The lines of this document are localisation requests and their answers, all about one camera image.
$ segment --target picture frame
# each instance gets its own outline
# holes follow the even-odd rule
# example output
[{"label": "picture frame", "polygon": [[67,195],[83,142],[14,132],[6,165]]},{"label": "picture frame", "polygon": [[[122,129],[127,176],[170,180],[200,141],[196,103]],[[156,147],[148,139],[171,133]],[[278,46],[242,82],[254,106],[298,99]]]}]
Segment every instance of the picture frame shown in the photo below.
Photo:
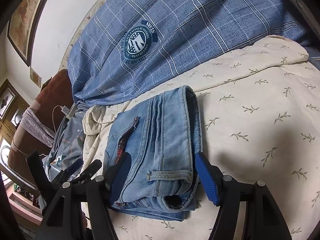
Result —
[{"label": "picture frame", "polygon": [[15,51],[30,67],[38,22],[47,0],[23,0],[10,17],[7,37]]},{"label": "picture frame", "polygon": [[30,66],[30,79],[37,85],[38,88],[41,88],[41,77],[34,71]]}]

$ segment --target folded jeans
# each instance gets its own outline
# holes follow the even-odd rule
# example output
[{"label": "folded jeans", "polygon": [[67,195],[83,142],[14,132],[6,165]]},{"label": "folded jeans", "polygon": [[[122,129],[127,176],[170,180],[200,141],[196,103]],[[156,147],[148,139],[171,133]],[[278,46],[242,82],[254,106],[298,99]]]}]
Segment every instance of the folded jeans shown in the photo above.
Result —
[{"label": "folded jeans", "polygon": [[188,86],[166,91],[118,114],[108,138],[103,170],[122,152],[132,158],[129,175],[113,209],[148,218],[183,221],[195,209],[202,151],[199,105]]}]

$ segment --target blanket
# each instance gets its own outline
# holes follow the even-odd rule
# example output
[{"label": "blanket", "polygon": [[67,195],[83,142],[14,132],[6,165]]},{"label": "blanket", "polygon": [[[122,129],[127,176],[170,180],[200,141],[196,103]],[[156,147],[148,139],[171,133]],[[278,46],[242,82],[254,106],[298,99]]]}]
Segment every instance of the blanket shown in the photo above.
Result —
[{"label": "blanket", "polygon": [[[111,118],[186,84],[199,100],[204,152],[210,163],[240,182],[265,181],[292,239],[306,240],[320,219],[320,72],[307,60],[308,53],[296,42],[268,36],[253,46],[202,63],[134,100],[94,106],[86,116],[106,108],[108,117],[97,115],[95,120],[109,122],[95,139],[87,136],[94,148],[89,150],[85,143],[84,167],[94,159],[103,161]],[[198,208],[183,222],[114,212],[111,217],[119,238],[207,239],[219,208],[201,187],[196,201]],[[83,210],[88,216],[86,205]],[[244,215],[242,203],[235,239],[241,238]]]},{"label": "blanket", "polygon": [[23,113],[20,125],[33,137],[52,147],[55,132],[42,124],[30,107]]},{"label": "blanket", "polygon": [[266,35],[308,46],[299,20],[287,0],[106,0],[69,55],[74,100],[125,102]]}]

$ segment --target jeans pocket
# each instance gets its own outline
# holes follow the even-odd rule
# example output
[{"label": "jeans pocket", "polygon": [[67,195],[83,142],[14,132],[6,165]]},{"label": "jeans pocket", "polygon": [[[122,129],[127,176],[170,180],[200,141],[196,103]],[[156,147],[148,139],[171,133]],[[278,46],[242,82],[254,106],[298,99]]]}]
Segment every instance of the jeans pocket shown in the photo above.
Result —
[{"label": "jeans pocket", "polygon": [[136,116],[129,125],[125,126],[119,131],[113,132],[109,137],[105,150],[105,153],[108,157],[104,158],[103,172],[105,172],[109,166],[112,166],[119,161],[122,153],[125,152],[130,135],[137,128],[138,124],[139,117]]}]

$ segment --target white cable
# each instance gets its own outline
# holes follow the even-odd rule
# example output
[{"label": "white cable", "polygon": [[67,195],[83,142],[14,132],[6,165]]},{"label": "white cable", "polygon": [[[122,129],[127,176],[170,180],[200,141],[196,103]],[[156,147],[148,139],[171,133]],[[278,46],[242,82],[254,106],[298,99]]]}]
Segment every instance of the white cable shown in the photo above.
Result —
[{"label": "white cable", "polygon": [[53,123],[53,128],[54,128],[54,132],[57,133],[56,131],[56,126],[54,125],[54,120],[53,120],[53,112],[54,110],[58,107],[59,105],[55,106],[54,109],[52,110],[52,123]]},{"label": "white cable", "polygon": [[18,149],[18,147],[14,144],[13,139],[12,139],[12,143],[13,143],[14,147],[15,147],[19,152],[21,152],[21,153],[24,154],[25,156],[28,156],[28,154],[25,154],[24,152],[22,152],[21,150]]}]

